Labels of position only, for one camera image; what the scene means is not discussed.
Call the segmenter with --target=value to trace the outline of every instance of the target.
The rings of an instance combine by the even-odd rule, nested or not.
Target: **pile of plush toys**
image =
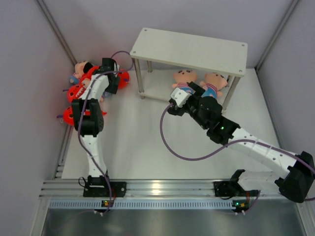
[[[180,70],[173,75],[176,84],[173,84],[173,88],[180,88],[186,92],[194,93],[188,83],[195,82],[197,80],[197,73],[190,69]],[[222,88],[227,86],[227,81],[223,75],[218,73],[207,73],[205,74],[204,81],[200,82],[200,86],[205,90],[202,97],[211,96],[215,99],[222,96],[220,91]]]
[[[64,90],[67,91],[69,103],[71,103],[73,99],[78,99],[84,93],[91,81],[92,73],[98,68],[99,66],[93,66],[88,61],[79,62],[74,66],[74,73],[70,76],[70,83],[73,84],[73,86]],[[118,89],[126,87],[130,80],[129,73],[125,71],[118,73],[117,76],[120,77]],[[104,98],[107,96],[110,96],[110,93],[104,92],[100,102],[103,102]],[[86,111],[84,115],[89,116],[89,111]],[[61,118],[67,124],[74,125],[71,106],[66,108],[63,115],[58,115],[57,118]]]

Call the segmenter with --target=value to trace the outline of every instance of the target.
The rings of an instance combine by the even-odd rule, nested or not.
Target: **shelf leg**
[[[152,72],[152,61],[147,61],[147,64],[148,64],[148,72]]]
[[[136,76],[137,76],[137,81],[138,81],[138,87],[139,87],[139,92],[144,92],[143,88],[143,83],[142,83],[142,77],[141,77],[141,71],[140,71],[140,64],[139,64],[139,59],[132,59],[134,63],[134,68],[136,70]]]
[[[231,75],[229,75],[227,77],[227,80],[226,80],[227,81],[227,85],[226,85],[227,88],[230,87],[232,79],[233,79],[233,76],[231,76]]]
[[[227,92],[226,98],[225,98],[225,100],[224,100],[224,102],[223,102],[223,105],[222,105],[223,111],[226,110],[227,105],[228,105],[228,103],[230,102],[231,97],[232,97],[232,95],[233,95],[233,93],[234,93],[234,90],[235,90],[235,88],[236,88],[238,82],[240,81],[240,78],[241,78],[241,77],[235,77],[235,78],[234,78],[234,80],[233,80],[233,82],[232,82],[232,84],[231,84],[231,88],[230,88],[230,90]]]

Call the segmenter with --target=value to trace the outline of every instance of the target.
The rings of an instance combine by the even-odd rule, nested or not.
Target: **white table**
[[[174,79],[172,74],[158,78],[161,72],[147,74],[143,83],[139,59],[146,60],[148,72],[153,72],[152,61],[226,75],[229,89],[225,91],[223,109],[232,97],[237,83],[245,75],[246,43],[143,28],[130,52],[134,59],[140,96],[168,101]]]
[[[218,179],[230,178],[237,169],[269,170],[228,148],[197,162],[173,156],[159,133],[159,119],[167,104],[156,99],[139,99],[134,71],[130,72],[130,77],[130,85],[119,90],[111,101],[105,99],[103,104],[108,114],[104,117],[101,135],[104,161],[111,179]],[[278,145],[254,69],[247,69],[224,115],[262,140]],[[183,117],[167,115],[163,127],[169,145],[181,155],[201,157],[220,147],[211,142],[206,132],[187,114]],[[74,130],[62,178],[81,176],[88,176],[88,160]]]

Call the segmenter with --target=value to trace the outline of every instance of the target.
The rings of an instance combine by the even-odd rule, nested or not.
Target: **doll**
[[[222,96],[223,93],[220,89],[227,85],[227,81],[223,75],[218,73],[205,74],[205,80],[200,82],[200,85],[205,90],[201,97],[211,96],[215,99]]]
[[[70,83],[77,85],[83,74],[87,73],[92,67],[93,65],[88,61],[76,63],[74,66],[74,73],[69,78]]]
[[[173,75],[176,84],[173,84],[173,88],[180,88],[186,92],[194,93],[194,90],[188,86],[187,83],[195,82],[197,80],[197,73],[193,70],[180,70]]]

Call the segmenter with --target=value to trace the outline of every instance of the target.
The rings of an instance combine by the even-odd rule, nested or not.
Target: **white wall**
[[[117,50],[130,51],[148,27],[246,42],[248,66],[254,67],[291,0],[45,2],[77,60],[100,62]]]
[[[315,1],[301,1],[260,71],[282,146],[315,157]],[[315,185],[310,195],[315,196]]]
[[[0,1],[0,235],[27,235],[56,161],[72,65],[33,0]]]

